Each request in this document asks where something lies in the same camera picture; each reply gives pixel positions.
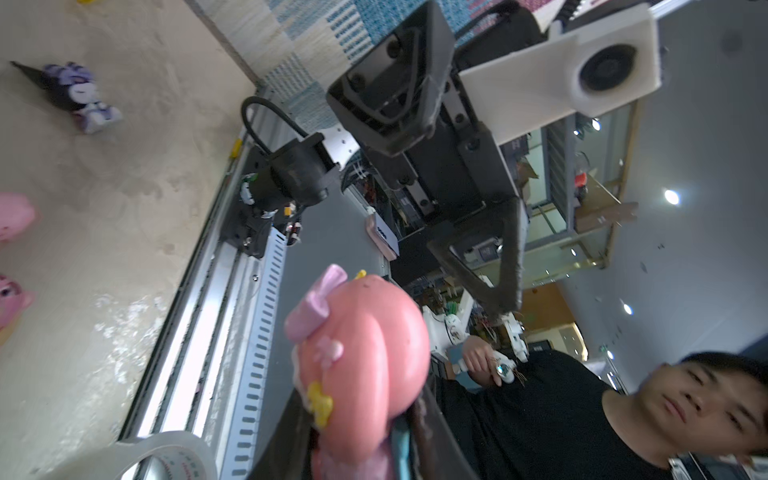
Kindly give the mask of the pink round figure toy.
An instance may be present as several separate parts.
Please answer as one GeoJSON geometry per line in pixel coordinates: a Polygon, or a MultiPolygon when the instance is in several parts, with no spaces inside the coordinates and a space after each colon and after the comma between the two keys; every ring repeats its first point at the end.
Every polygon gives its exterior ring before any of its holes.
{"type": "Polygon", "coordinates": [[[411,479],[407,410],[430,367],[418,305],[400,287],[329,265],[287,315],[314,479],[411,479]]]}

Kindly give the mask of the black white kuromi figure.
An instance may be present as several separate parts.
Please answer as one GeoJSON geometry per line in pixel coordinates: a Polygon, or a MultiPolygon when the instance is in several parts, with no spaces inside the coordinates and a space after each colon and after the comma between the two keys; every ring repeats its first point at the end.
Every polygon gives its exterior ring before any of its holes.
{"type": "Polygon", "coordinates": [[[42,69],[16,61],[10,64],[41,89],[54,107],[67,112],[84,134],[94,134],[123,118],[118,108],[102,100],[92,72],[80,64],[48,64],[42,69]]]}

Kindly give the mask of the pink pig toy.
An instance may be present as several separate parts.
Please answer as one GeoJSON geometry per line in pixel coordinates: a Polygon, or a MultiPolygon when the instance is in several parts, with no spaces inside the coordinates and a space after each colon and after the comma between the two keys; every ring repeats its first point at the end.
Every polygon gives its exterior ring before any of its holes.
{"type": "Polygon", "coordinates": [[[38,212],[27,196],[1,193],[1,242],[8,243],[23,234],[38,218],[38,212]]]}

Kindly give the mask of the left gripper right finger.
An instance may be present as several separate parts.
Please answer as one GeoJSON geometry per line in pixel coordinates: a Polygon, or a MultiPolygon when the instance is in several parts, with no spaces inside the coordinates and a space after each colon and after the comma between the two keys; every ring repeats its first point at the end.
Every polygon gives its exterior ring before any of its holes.
{"type": "Polygon", "coordinates": [[[421,390],[410,406],[410,432],[415,479],[477,479],[428,387],[421,390]]]}

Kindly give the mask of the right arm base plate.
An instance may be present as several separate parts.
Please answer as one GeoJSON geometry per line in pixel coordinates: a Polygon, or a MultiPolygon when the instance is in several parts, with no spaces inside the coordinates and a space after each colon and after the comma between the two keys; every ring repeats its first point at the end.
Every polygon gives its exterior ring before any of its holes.
{"type": "Polygon", "coordinates": [[[261,259],[277,217],[294,203],[307,208],[322,198],[312,184],[309,158],[292,140],[268,155],[250,150],[243,172],[236,178],[235,193],[221,231],[224,242],[250,257],[261,259]]]}

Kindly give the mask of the person's hand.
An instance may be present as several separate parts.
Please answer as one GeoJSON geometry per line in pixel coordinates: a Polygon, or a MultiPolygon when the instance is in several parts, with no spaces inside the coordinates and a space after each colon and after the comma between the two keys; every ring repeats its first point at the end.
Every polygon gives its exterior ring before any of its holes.
{"type": "Polygon", "coordinates": [[[462,359],[470,378],[483,388],[502,386],[503,380],[497,371],[495,350],[485,340],[469,336],[462,346],[462,359]]]}

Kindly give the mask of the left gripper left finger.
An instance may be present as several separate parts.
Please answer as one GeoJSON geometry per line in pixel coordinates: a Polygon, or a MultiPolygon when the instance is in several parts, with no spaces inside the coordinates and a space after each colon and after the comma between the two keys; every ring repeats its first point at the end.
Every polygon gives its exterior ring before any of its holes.
{"type": "Polygon", "coordinates": [[[301,395],[289,397],[275,432],[254,464],[247,480],[310,480],[312,417],[301,395]]]}

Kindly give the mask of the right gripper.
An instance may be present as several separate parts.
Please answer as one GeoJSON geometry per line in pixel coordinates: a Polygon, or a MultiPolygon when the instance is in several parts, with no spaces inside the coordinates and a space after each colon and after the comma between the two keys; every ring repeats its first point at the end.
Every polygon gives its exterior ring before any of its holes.
{"type": "Polygon", "coordinates": [[[489,317],[499,318],[522,306],[527,211],[491,131],[459,79],[448,80],[454,47],[439,4],[427,1],[342,74],[326,101],[420,224],[468,218],[427,247],[489,317]],[[463,254],[493,238],[502,250],[498,280],[488,285],[463,254]]]}

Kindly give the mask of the pink bear donut toy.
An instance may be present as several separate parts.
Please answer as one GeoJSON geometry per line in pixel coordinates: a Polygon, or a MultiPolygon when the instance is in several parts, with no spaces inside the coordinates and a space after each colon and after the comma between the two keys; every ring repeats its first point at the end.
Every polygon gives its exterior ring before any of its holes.
{"type": "Polygon", "coordinates": [[[0,345],[7,342],[14,332],[21,314],[34,302],[33,292],[25,290],[7,276],[1,276],[1,331],[0,345]]]}

